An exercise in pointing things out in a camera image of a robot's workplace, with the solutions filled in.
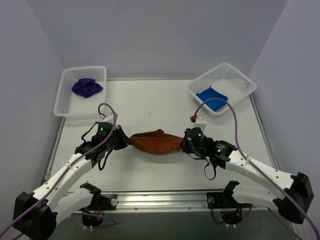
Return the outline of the brown towel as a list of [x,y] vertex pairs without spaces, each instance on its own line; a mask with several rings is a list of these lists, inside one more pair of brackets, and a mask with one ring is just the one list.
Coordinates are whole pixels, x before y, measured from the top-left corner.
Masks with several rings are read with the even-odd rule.
[[181,148],[183,137],[165,133],[162,129],[133,134],[129,138],[131,146],[150,154],[166,154]]

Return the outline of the bright blue towel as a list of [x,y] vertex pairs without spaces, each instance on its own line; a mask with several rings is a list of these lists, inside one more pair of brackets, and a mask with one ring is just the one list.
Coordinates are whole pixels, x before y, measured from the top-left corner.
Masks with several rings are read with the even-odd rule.
[[212,99],[206,103],[206,105],[214,112],[217,112],[219,109],[226,105],[228,97],[217,92],[211,86],[196,94],[196,96],[202,101],[206,102],[209,99]]

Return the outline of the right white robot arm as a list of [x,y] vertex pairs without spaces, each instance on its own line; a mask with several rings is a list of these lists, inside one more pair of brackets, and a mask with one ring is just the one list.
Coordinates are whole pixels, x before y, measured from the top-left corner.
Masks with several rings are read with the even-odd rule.
[[268,166],[245,155],[239,148],[224,140],[205,136],[200,127],[188,128],[181,143],[184,153],[194,154],[208,166],[238,173],[273,193],[271,200],[278,213],[286,220],[301,225],[314,198],[309,177],[292,174]]

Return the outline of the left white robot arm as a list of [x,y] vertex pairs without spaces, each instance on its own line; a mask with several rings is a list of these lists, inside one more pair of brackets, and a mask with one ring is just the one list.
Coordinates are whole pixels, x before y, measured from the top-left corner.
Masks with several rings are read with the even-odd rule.
[[75,149],[67,163],[32,193],[22,192],[15,200],[13,227],[32,240],[47,240],[56,226],[78,210],[98,210],[108,198],[85,182],[74,193],[65,193],[111,151],[129,145],[121,126],[100,122],[90,141]]

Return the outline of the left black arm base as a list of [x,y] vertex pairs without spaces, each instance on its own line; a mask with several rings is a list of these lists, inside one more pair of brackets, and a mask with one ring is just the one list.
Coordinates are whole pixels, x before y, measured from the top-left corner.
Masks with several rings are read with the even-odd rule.
[[79,210],[75,213],[81,216],[84,227],[102,229],[116,226],[118,223],[106,216],[106,211],[115,211],[118,195],[115,193],[102,194],[100,188],[85,182],[78,190],[69,195],[75,201],[74,206]]

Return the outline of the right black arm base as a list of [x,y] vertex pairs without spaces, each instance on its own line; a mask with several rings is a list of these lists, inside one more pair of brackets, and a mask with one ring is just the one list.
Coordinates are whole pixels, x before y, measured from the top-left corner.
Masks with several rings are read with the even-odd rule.
[[[207,192],[207,207],[210,209],[211,216],[218,225],[225,224],[226,227],[235,228],[251,212],[253,205],[249,203],[238,203],[233,195],[235,188],[239,187],[238,181],[230,181],[221,192]],[[220,213],[220,220],[214,216],[214,209],[234,209]]]

